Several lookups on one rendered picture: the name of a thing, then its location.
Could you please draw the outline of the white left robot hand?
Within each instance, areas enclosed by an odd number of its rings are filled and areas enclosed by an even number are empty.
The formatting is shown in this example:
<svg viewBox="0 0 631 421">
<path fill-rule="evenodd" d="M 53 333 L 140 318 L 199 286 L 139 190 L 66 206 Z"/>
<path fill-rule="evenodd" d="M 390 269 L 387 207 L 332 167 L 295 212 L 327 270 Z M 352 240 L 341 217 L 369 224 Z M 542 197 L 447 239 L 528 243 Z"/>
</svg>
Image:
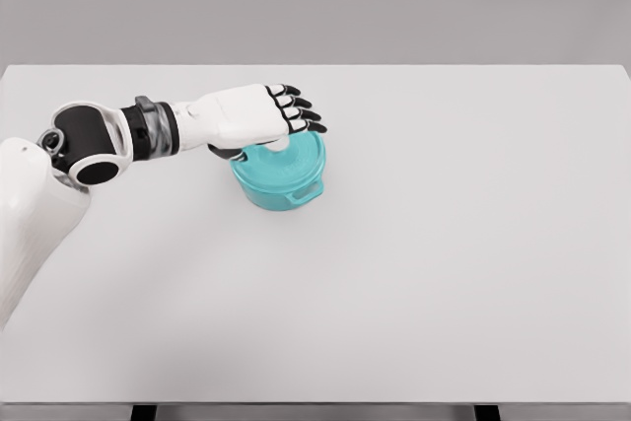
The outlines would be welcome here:
<svg viewBox="0 0 631 421">
<path fill-rule="evenodd" d="M 291 85 L 253 84 L 213 93 L 203 99 L 201 111 L 202 142 L 226 160 L 243 161 L 249 146 L 327 132 L 313 104 Z"/>
</svg>

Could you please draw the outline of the teal pot lid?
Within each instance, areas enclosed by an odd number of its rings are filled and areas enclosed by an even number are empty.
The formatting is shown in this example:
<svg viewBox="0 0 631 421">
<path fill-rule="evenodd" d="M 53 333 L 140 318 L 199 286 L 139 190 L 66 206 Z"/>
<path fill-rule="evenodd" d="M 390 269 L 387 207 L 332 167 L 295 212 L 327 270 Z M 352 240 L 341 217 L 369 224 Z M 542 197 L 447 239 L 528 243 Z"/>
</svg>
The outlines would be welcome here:
<svg viewBox="0 0 631 421">
<path fill-rule="evenodd" d="M 257 187 L 289 186 L 306 182 L 317 175 L 324 160 L 324 145 L 316 132 L 300 132 L 289 136 L 282 150 L 265 145 L 244 148 L 247 160 L 232 162 L 235 176 Z"/>
</svg>

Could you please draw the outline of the teal pot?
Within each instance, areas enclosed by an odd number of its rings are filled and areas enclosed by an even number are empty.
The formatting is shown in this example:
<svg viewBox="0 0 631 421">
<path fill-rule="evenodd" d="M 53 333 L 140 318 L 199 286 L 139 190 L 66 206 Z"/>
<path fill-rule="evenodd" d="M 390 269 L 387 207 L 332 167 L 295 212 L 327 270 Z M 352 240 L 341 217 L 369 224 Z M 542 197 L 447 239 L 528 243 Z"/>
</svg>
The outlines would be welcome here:
<svg viewBox="0 0 631 421">
<path fill-rule="evenodd" d="M 313 175 L 306 182 L 296 182 L 289 186 L 257 187 L 239 180 L 236 176 L 235 178 L 245 196 L 254 205 L 269 211 L 289 211 L 300 208 L 322 195 L 324 191 L 322 174 L 325 163 L 324 157 L 317 175 Z"/>
</svg>

